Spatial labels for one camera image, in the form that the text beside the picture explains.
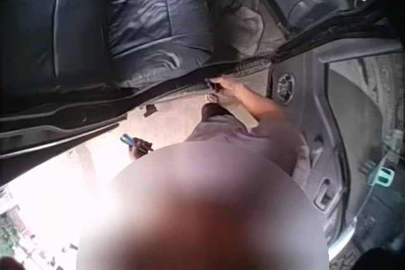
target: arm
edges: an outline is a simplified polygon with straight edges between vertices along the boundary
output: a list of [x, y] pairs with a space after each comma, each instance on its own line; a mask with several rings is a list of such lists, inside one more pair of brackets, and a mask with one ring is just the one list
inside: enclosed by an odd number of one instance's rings
[[260, 96], [247, 88], [243, 83], [237, 83], [231, 78], [219, 77], [211, 80], [221, 85], [220, 93], [233, 96], [243, 104], [246, 110], [258, 121], [271, 117], [277, 121], [287, 121], [284, 110], [272, 100]]

